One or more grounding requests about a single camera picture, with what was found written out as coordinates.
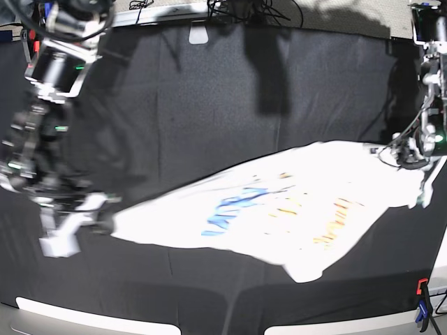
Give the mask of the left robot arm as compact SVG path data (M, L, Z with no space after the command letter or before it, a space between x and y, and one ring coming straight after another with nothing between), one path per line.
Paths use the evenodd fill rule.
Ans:
M412 3L410 9L423 97L417 111L391 123L397 128L376 155L393 168L430 170L446 157L446 2Z

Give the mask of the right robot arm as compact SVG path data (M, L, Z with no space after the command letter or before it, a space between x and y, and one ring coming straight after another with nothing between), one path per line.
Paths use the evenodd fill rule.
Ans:
M1 145L1 186L35 202L45 237L53 237L76 216L93 223L95 211L107 201L69 165L63 140L71 127L72 101L101 58L100 39L112 27L115 3L52 1L42 24L19 1L5 5L41 38L41 46L24 74L32 86L29 104L13 115Z

